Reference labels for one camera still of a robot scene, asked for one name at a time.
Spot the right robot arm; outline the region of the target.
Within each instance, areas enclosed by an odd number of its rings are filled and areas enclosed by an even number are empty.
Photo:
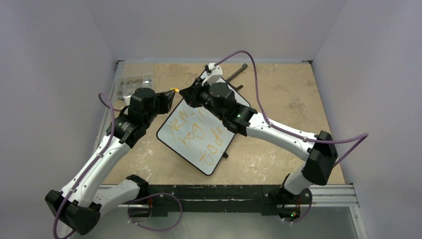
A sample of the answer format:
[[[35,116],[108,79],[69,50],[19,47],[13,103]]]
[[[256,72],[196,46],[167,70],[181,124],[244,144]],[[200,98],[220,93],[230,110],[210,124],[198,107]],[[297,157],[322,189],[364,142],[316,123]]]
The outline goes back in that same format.
[[[264,140],[281,147],[304,161],[301,168],[289,174],[280,187],[280,198],[287,203],[311,185],[324,186],[337,160],[332,136],[326,131],[315,134],[266,120],[256,109],[239,103],[227,83],[203,84],[201,78],[179,91],[192,108],[203,107],[234,134]]]

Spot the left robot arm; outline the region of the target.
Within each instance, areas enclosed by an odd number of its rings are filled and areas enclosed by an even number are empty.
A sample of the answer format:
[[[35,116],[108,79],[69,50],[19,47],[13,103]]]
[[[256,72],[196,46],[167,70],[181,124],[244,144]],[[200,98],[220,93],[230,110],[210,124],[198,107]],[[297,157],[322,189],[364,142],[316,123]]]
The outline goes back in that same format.
[[[158,115],[168,113],[177,89],[157,93],[151,88],[138,88],[125,97],[125,106],[116,109],[108,103],[111,124],[97,149],[72,180],[59,191],[50,190],[45,201],[54,215],[53,237],[62,222],[73,233],[86,235],[101,216],[120,204],[135,202],[151,204],[149,184],[137,175],[126,177],[120,184],[100,192],[99,188],[115,165],[146,135]]]

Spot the white whiteboard black frame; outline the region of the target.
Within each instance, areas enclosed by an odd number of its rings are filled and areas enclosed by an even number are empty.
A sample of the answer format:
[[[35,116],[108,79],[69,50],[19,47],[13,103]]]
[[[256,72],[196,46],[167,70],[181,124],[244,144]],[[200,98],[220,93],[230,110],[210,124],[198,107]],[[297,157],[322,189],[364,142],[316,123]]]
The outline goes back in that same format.
[[[204,175],[212,175],[234,139],[234,133],[203,107],[179,98],[156,137]]]

